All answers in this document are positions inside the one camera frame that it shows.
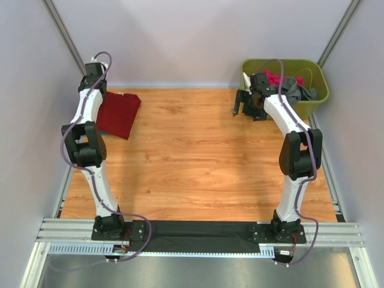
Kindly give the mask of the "dark red t shirt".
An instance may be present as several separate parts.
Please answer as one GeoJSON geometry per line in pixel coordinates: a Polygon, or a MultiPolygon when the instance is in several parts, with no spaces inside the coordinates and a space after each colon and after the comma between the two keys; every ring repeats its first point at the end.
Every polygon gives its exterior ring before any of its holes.
{"type": "Polygon", "coordinates": [[[136,94],[107,92],[97,115],[97,128],[103,133],[128,140],[141,99],[136,94]]]}

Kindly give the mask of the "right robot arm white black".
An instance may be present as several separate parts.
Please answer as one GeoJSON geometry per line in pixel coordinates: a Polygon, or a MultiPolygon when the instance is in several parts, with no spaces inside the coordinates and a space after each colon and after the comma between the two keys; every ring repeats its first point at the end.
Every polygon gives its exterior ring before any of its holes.
{"type": "Polygon", "coordinates": [[[270,116],[284,140],[279,167],[284,175],[280,203],[266,232],[277,242],[284,242],[301,232],[301,205],[310,181],[321,165],[322,132],[312,129],[294,111],[281,87],[269,84],[265,73],[243,75],[244,88],[236,92],[232,114],[243,113],[255,121],[270,116]]]}

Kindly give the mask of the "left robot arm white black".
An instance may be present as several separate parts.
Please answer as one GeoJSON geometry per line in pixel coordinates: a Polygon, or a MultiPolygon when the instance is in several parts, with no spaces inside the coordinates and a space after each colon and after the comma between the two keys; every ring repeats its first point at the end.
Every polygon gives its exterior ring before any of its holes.
{"type": "Polygon", "coordinates": [[[61,128],[61,153],[67,164],[82,171],[95,201],[93,240],[119,241],[126,225],[112,196],[106,176],[106,144],[96,125],[99,108],[106,97],[108,65],[91,59],[78,87],[79,104],[74,118],[61,128]]]}

